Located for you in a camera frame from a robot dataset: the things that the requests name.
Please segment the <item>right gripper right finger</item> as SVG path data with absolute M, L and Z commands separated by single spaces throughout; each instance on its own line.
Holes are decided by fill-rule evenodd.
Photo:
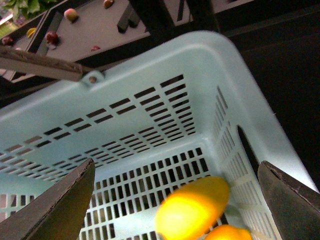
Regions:
M 320 238 L 320 194 L 268 161 L 257 171 L 263 197 L 283 240 Z

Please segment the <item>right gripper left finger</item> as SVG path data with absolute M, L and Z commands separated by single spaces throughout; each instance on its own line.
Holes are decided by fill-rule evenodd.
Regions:
M 75 240 L 81 231 L 95 182 L 89 158 L 35 200 L 0 224 L 2 240 Z

